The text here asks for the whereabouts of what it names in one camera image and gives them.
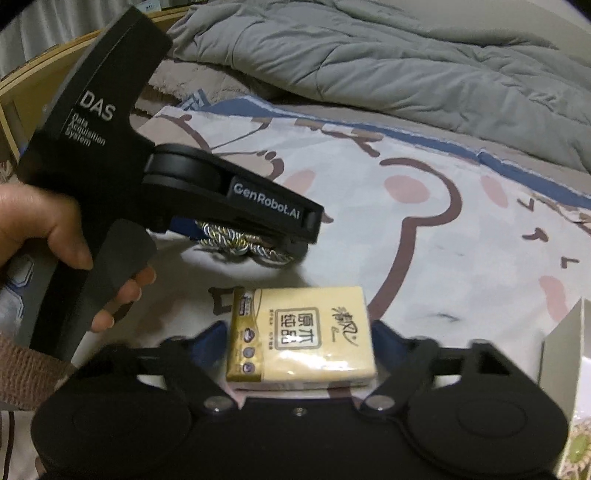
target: small screw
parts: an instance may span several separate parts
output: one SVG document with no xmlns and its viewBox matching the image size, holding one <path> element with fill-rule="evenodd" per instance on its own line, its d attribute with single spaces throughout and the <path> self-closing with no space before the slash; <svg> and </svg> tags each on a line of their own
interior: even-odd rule
<svg viewBox="0 0 591 480">
<path fill-rule="evenodd" d="M 296 408 L 294 408 L 294 415 L 296 417 L 303 417 L 307 413 L 308 413 L 308 411 L 305 408 L 302 408 L 302 407 L 296 407 Z"/>
<path fill-rule="evenodd" d="M 372 410 L 384 411 L 391 409 L 396 405 L 396 402 L 386 395 L 372 395 L 365 400 L 365 404 Z"/>
<path fill-rule="evenodd" d="M 234 406 L 234 402 L 229 397 L 215 396 L 209 397 L 205 402 L 203 402 L 203 405 L 209 411 L 221 413 L 232 408 Z"/>
</svg>

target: cardboard box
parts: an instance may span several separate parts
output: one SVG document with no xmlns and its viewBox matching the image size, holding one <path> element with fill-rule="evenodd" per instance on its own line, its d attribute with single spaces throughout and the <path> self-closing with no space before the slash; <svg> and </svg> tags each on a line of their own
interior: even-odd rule
<svg viewBox="0 0 591 480">
<path fill-rule="evenodd" d="M 589 432 L 591 440 L 591 301 L 581 299 L 546 337 L 540 365 L 540 387 L 558 404 L 570 423 L 570 437 L 555 473 L 568 480 L 591 479 L 591 468 L 580 475 L 568 473 L 572 466 L 569 455 L 573 439 Z M 588 455 L 580 451 L 578 458 L 591 459 L 591 441 L 580 437 L 575 446 L 588 443 Z"/>
</svg>

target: square logo with chinese characters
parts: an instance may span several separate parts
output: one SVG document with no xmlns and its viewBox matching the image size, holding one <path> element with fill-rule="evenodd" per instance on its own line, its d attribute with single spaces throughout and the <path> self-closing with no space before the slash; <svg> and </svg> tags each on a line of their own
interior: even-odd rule
<svg viewBox="0 0 591 480">
<path fill-rule="evenodd" d="M 318 348 L 320 338 L 320 314 L 317 308 L 275 311 L 275 348 L 295 350 Z"/>
</svg>

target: gray comforter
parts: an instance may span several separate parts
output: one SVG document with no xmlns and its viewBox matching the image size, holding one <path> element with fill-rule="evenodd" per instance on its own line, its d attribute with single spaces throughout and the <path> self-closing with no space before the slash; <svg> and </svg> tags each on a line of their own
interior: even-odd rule
<svg viewBox="0 0 591 480">
<path fill-rule="evenodd" d="M 591 66 L 541 38 L 429 27 L 366 0 L 223 0 L 169 35 L 178 59 L 591 171 Z"/>
</svg>

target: wooden headboard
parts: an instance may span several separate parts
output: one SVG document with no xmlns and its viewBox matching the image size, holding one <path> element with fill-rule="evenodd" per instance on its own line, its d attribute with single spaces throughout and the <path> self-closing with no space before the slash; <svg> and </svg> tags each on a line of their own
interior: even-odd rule
<svg viewBox="0 0 591 480">
<path fill-rule="evenodd" d="M 167 31 L 185 15 L 188 7 L 154 12 L 148 16 Z M 26 146 L 41 119 L 43 107 L 53 98 L 58 87 L 84 50 L 92 44 L 100 30 L 78 37 L 71 42 L 55 46 L 28 61 L 0 82 L 0 170 L 13 170 L 20 151 Z M 0 171 L 0 177 L 11 172 Z"/>
</svg>

